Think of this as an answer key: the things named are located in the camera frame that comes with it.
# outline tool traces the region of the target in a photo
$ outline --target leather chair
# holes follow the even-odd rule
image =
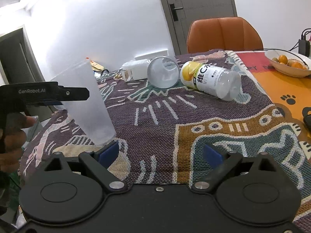
[[[244,51],[261,49],[263,45],[256,30],[241,17],[194,21],[187,39],[188,53],[217,48]]]

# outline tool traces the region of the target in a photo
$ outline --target translucent plastic cup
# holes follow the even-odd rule
[[[57,81],[64,87],[82,87],[90,91],[90,97],[86,101],[62,103],[94,144],[106,145],[116,137],[116,131],[91,70],[90,60],[69,67],[51,81]]]

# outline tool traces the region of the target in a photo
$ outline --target door handle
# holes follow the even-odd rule
[[[178,21],[178,15],[177,15],[177,10],[183,10],[183,8],[175,8],[175,4],[172,3],[169,5],[171,12],[172,12],[172,16],[173,16],[173,20],[174,22]]]

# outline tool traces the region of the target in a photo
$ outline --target woven fabric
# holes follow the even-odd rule
[[[222,50],[177,59],[180,65],[204,60],[239,72],[239,95],[225,102],[180,81],[169,89],[157,89],[146,79],[126,83],[120,70],[100,77],[99,88],[119,143],[119,157],[109,170],[126,182],[191,185],[211,171],[203,160],[206,142],[244,156],[266,151],[297,185],[303,205],[308,204],[311,167],[304,142],[297,138],[298,128],[284,119],[251,74]],[[60,111],[28,145],[21,160],[22,177],[27,180],[55,150],[77,156],[92,145],[67,112]],[[303,205],[296,217],[300,226],[309,213],[308,205]]]

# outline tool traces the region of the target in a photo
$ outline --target white bowl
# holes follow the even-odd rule
[[[279,58],[280,55],[285,55],[287,59],[299,60],[299,58],[293,55],[292,53],[300,57],[307,64],[307,66],[309,67],[309,70],[303,70],[299,68],[290,67],[290,66],[283,65],[272,60],[273,58]],[[295,52],[279,51],[279,50],[269,50],[265,52],[265,56],[270,60],[271,65],[273,65],[276,70],[278,70],[279,72],[283,74],[286,74],[292,77],[297,77],[297,78],[306,77],[311,74],[311,59],[309,59],[308,57],[302,54],[295,53]]]

